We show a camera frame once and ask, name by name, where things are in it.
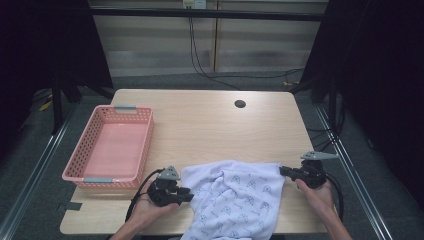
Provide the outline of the white printed towel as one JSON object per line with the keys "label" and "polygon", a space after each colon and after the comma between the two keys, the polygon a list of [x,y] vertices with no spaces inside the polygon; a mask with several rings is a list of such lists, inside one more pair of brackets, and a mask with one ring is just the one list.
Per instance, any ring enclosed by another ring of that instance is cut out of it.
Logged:
{"label": "white printed towel", "polygon": [[184,168],[194,217],[181,240],[269,240],[284,182],[277,163],[225,160]]}

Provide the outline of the person's right hand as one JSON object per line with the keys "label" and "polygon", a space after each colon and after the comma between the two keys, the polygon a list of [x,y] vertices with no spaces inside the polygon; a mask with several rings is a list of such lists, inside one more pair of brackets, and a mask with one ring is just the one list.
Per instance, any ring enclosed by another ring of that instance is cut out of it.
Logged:
{"label": "person's right hand", "polygon": [[332,215],[337,215],[334,208],[332,185],[328,181],[317,189],[309,188],[306,183],[300,179],[297,179],[295,183],[304,193],[308,203],[321,219],[329,219]]}

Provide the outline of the metal floor rail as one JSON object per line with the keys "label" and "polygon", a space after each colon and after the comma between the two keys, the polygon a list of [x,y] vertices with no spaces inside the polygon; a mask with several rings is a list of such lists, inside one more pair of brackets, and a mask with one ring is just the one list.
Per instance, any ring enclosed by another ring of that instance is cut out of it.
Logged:
{"label": "metal floor rail", "polygon": [[394,240],[384,218],[376,207],[361,177],[359,176],[355,165],[342,143],[342,140],[336,136],[333,130],[330,129],[329,116],[326,113],[324,106],[322,104],[317,104],[315,109],[378,240]]}
{"label": "metal floor rail", "polygon": [[69,122],[77,109],[77,104],[70,105],[65,118],[60,120],[59,125],[54,126],[55,130],[49,134],[48,142],[44,146],[43,152],[36,157],[37,162],[31,169],[31,172],[27,177],[20,177],[24,185],[19,188],[16,199],[3,221],[0,223],[0,240],[11,240],[14,236],[42,178],[52,162],[54,154],[66,134]]}

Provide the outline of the black metal stand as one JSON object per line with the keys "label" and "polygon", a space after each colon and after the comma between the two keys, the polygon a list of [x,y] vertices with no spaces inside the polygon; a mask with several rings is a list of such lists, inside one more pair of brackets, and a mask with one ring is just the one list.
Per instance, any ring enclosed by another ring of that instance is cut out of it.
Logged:
{"label": "black metal stand", "polygon": [[52,85],[52,104],[53,104],[53,115],[54,123],[52,133],[56,134],[63,124],[63,113],[62,113],[62,91],[59,76],[53,77]]}
{"label": "black metal stand", "polygon": [[337,86],[335,78],[333,77],[330,81],[329,91],[329,123],[332,132],[336,131],[336,101],[337,101]]}

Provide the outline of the white wall socket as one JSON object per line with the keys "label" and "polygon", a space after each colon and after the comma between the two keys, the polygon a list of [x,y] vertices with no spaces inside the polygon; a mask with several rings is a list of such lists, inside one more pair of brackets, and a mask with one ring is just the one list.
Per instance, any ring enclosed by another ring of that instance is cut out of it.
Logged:
{"label": "white wall socket", "polygon": [[206,0],[182,0],[184,9],[200,9],[205,10],[207,8]]}

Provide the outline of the person's left hand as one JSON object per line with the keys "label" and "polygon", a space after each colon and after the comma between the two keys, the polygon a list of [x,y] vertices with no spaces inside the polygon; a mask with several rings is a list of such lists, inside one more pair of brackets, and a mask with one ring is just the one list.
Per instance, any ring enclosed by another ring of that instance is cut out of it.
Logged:
{"label": "person's left hand", "polygon": [[158,207],[152,202],[148,193],[145,192],[138,199],[129,222],[135,224],[136,232],[141,232],[159,217],[165,216],[178,208],[179,205],[177,203]]}

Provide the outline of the black curtain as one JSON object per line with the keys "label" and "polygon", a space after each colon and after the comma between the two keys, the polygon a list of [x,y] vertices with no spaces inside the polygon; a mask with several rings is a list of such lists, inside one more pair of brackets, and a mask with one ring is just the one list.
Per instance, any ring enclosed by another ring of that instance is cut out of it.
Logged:
{"label": "black curtain", "polygon": [[113,86],[88,0],[0,0],[0,159],[11,151],[36,91]]}
{"label": "black curtain", "polygon": [[424,0],[328,0],[301,82],[332,88],[424,205]]}

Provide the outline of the pink plastic basket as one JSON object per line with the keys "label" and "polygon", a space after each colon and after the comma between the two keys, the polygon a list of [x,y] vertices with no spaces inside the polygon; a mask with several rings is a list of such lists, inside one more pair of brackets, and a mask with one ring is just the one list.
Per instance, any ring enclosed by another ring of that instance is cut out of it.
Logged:
{"label": "pink plastic basket", "polygon": [[153,128],[150,107],[96,106],[62,179],[85,188],[138,187]]}

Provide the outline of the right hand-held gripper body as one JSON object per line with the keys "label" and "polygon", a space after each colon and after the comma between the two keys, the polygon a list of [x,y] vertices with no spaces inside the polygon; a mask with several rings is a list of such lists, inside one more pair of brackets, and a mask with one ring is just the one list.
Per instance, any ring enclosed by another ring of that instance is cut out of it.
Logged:
{"label": "right hand-held gripper body", "polygon": [[301,157],[300,172],[302,181],[311,189],[320,188],[326,181],[327,176],[323,168],[324,160],[338,159],[336,154],[318,151],[309,151]]}

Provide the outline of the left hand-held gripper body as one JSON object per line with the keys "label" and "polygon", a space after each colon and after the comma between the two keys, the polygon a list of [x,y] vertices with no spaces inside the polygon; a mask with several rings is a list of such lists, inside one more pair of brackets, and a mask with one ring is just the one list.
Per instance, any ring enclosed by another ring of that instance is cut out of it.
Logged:
{"label": "left hand-held gripper body", "polygon": [[179,179],[179,174],[173,166],[161,170],[147,190],[150,200],[159,207],[164,207],[171,203],[180,205],[182,199],[178,195],[179,187],[177,186]]}

